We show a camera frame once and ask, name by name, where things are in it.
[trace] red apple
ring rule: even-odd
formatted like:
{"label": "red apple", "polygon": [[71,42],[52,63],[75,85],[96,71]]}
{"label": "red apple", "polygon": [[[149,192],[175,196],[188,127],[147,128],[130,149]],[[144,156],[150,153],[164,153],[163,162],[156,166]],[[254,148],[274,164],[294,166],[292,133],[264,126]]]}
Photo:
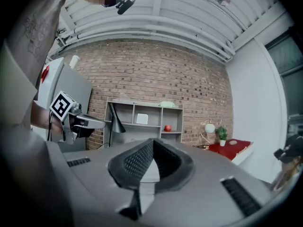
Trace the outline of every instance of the red apple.
{"label": "red apple", "polygon": [[171,131],[171,125],[165,125],[164,131],[170,132]]}

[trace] green plant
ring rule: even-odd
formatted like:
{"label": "green plant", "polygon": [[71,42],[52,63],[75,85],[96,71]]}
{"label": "green plant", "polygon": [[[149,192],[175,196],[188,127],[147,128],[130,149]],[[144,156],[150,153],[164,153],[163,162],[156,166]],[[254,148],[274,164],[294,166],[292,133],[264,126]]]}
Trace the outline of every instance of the green plant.
{"label": "green plant", "polygon": [[220,140],[227,139],[227,130],[224,127],[221,126],[218,129],[216,129],[216,133],[218,133]]}

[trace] mesh panel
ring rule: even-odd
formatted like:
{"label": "mesh panel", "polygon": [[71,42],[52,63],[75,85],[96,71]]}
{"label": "mesh panel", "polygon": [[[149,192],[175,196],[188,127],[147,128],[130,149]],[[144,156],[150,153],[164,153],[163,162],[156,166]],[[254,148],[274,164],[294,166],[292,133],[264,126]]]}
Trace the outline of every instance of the mesh panel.
{"label": "mesh panel", "polygon": [[159,169],[160,179],[171,175],[181,165],[179,156],[156,141],[154,141],[153,157]]}
{"label": "mesh panel", "polygon": [[153,142],[144,146],[124,160],[125,170],[138,179],[142,179],[153,159]]}

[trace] black lamp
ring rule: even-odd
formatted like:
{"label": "black lamp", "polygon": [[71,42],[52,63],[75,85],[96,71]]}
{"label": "black lamp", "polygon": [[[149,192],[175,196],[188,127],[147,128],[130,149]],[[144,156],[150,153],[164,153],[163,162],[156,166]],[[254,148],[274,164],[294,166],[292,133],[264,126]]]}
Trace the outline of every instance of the black lamp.
{"label": "black lamp", "polygon": [[124,133],[124,132],[126,132],[126,130],[123,127],[121,121],[119,120],[115,107],[112,103],[109,103],[109,108],[110,108],[110,111],[112,112],[112,124],[110,127],[109,143],[108,143],[108,146],[110,147],[112,131],[116,132],[116,133]]}

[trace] white ceiling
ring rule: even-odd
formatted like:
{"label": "white ceiling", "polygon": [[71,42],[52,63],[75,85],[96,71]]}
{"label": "white ceiling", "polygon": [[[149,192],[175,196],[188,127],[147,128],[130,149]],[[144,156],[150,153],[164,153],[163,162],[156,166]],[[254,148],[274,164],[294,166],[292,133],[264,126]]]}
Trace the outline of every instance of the white ceiling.
{"label": "white ceiling", "polygon": [[253,30],[258,20],[261,24],[260,18],[270,16],[276,4],[277,0],[231,0],[224,7],[217,0],[137,0],[118,15],[115,7],[67,0],[60,14],[59,37],[49,55],[83,41],[145,38],[179,44],[226,62],[235,54],[233,45],[243,40],[241,35]]}

